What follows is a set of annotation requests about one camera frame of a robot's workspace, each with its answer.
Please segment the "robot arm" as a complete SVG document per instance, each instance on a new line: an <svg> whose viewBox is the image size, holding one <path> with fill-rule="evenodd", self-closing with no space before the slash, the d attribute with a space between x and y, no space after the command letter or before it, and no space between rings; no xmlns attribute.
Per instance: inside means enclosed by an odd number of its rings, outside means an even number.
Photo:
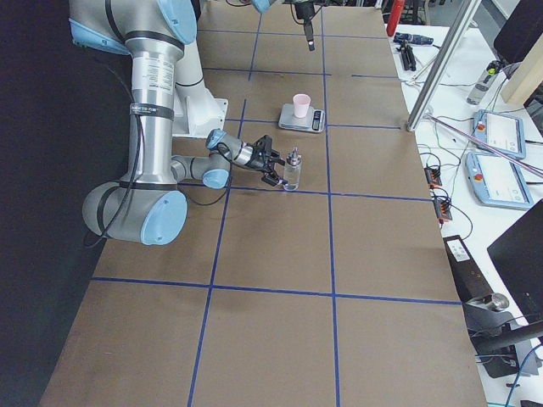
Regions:
<svg viewBox="0 0 543 407"><path fill-rule="evenodd" d="M278 2L273 0L251 0L250 3L260 14L263 14ZM287 0L281 1L281 4L287 4L290 7L294 22L303 27L308 49L313 52L315 50L315 38L312 20L316 16L315 1Z"/></svg>
<svg viewBox="0 0 543 407"><path fill-rule="evenodd" d="M227 101L204 84L192 2L73 1L70 28L76 45L132 59L127 172L95 187L82 208L99 239L173 241L187 217L185 180L221 189L238 166L282 183L270 137L246 143L222 128Z"/></svg>

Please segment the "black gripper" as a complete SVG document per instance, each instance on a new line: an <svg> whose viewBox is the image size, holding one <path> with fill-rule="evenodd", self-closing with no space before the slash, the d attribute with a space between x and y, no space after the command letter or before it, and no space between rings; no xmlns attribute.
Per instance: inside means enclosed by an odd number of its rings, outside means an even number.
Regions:
<svg viewBox="0 0 543 407"><path fill-rule="evenodd" d="M254 152L253 146L252 146L252 153L248 161L248 167L251 170L257 170L259 172L262 172L263 176L261 177L261 180L264 183L272 187L282 185L283 178L276 171L274 171L275 164L278 164L281 166L285 165L285 161L281 157L280 153L277 151L272 151L269 159L263 159L262 157L259 157Z"/></svg>
<svg viewBox="0 0 543 407"><path fill-rule="evenodd" d="M296 20L303 24L308 49L313 52L315 50L315 39L311 21L314 16L314 2L310 0L295 1L294 11Z"/></svg>

